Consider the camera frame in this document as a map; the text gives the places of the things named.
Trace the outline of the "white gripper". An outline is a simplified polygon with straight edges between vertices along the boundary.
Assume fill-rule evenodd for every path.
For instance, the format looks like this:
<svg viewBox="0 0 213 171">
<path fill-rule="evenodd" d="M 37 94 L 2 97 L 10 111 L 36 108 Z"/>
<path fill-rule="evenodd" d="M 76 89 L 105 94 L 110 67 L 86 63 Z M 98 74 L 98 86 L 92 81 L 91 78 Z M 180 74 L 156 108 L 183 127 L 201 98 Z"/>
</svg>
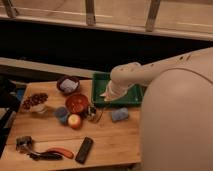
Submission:
<svg viewBox="0 0 213 171">
<path fill-rule="evenodd" d="M 110 81 L 107 86 L 107 92 L 101 94 L 105 101 L 113 101 L 114 99 L 121 98 L 127 94 L 130 84 L 118 84 Z"/>
</svg>

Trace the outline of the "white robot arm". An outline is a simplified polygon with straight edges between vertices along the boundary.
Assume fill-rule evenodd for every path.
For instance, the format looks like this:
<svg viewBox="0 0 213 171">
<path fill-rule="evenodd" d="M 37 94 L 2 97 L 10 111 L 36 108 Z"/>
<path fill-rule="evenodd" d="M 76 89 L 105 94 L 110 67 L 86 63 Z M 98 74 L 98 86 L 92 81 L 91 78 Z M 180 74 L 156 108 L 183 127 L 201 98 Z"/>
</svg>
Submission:
<svg viewBox="0 0 213 171">
<path fill-rule="evenodd" d="M 114 67 L 110 81 L 101 97 L 105 101 L 125 96 L 135 84 L 148 86 L 155 78 L 170 70 L 184 70 L 195 73 L 213 83 L 213 47 L 195 50 L 157 62 L 141 65 L 131 62 Z"/>
</svg>

